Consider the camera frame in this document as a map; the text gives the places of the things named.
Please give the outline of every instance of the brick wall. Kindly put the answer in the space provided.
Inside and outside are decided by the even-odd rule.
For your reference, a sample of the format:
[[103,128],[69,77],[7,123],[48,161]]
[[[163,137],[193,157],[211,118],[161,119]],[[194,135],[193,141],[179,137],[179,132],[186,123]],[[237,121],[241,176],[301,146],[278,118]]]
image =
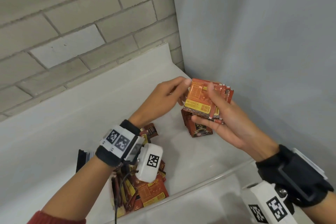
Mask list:
[[174,0],[0,0],[0,121],[164,42],[183,69]]

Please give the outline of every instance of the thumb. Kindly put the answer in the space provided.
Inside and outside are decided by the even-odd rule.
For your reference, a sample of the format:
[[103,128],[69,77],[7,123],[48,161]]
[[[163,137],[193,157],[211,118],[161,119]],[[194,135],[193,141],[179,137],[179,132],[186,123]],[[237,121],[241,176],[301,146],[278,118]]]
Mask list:
[[175,101],[179,99],[189,88],[191,84],[191,79],[187,78],[184,81],[182,81],[174,90],[172,94],[170,94],[170,98],[173,98]]
[[208,84],[208,95],[222,113],[230,107],[230,104],[215,90],[212,82]]

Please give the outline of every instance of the sweater sleeve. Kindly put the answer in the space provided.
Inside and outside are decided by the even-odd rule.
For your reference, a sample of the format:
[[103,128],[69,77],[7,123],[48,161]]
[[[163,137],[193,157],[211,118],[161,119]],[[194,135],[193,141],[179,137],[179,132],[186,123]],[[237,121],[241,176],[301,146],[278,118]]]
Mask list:
[[50,216],[44,212],[38,211],[28,221],[27,224],[86,224],[86,220],[73,221]]

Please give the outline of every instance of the wire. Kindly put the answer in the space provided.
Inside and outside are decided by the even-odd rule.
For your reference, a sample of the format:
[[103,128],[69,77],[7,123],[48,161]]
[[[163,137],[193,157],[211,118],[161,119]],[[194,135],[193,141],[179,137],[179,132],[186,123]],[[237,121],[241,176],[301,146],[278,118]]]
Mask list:
[[114,224],[117,224],[117,209],[118,209],[118,205],[119,205],[119,198],[121,198],[121,187],[123,186],[123,184],[124,184],[124,181],[127,179],[127,177],[131,174],[131,173],[137,173],[137,172],[139,172],[138,170],[137,171],[130,171],[130,172],[128,172],[126,175],[125,175],[125,177],[122,179],[122,181],[121,181],[121,184],[119,185],[119,191],[118,191],[118,196],[117,196],[117,198],[115,199],[115,204],[114,204]]

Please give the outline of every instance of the wrist strap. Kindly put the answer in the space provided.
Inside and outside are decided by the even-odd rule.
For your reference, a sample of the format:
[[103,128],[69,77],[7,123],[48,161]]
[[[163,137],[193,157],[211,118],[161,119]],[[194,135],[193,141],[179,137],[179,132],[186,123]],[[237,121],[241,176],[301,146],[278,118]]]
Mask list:
[[116,126],[100,141],[96,156],[112,167],[118,167],[124,159],[136,156],[136,151],[141,148],[143,138],[139,137],[140,129],[128,120]]
[[256,163],[260,177],[287,190],[289,200],[300,207],[317,205],[333,187],[299,155],[283,145],[274,156]]

